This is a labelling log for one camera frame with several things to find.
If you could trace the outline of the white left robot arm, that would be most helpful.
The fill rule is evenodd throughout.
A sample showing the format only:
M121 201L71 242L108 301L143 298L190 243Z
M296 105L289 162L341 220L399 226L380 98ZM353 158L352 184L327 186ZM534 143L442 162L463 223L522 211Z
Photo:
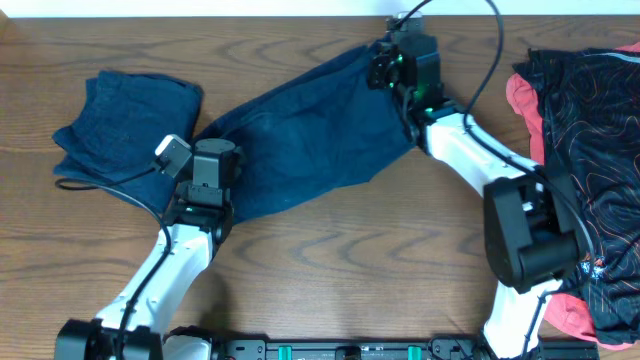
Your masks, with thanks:
M57 359L216 359L213 336L195 327L168 330L198 275L212 263L233 227L230 188L240 151L210 138L190 146L166 136L153 169L179 184L163 215L156 244L116 298L90 321L69 320L59 331Z

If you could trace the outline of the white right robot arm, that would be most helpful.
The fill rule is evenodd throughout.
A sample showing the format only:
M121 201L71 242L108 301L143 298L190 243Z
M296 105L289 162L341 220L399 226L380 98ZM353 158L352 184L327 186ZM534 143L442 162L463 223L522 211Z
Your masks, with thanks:
M433 36L390 31L376 47L367 83L392 93L409 142L483 200L485 252L498 287L474 358L536 356L548 299L592 248L568 174L511 152L445 96Z

